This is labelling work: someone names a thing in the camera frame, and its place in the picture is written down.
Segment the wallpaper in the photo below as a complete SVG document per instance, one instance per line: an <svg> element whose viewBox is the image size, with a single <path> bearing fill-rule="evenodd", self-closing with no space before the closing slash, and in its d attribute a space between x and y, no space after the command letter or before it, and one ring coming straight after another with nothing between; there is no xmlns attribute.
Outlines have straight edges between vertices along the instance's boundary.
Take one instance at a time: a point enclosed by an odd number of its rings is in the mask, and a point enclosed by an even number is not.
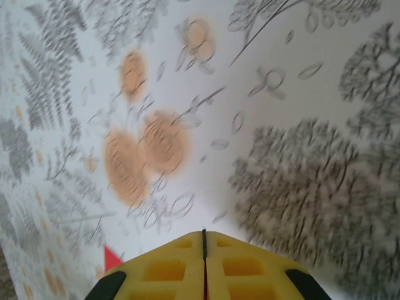
<svg viewBox="0 0 400 300"><path fill-rule="evenodd" d="M0 240L19 299L219 231L400 299L396 0L2 0Z"/></svg>

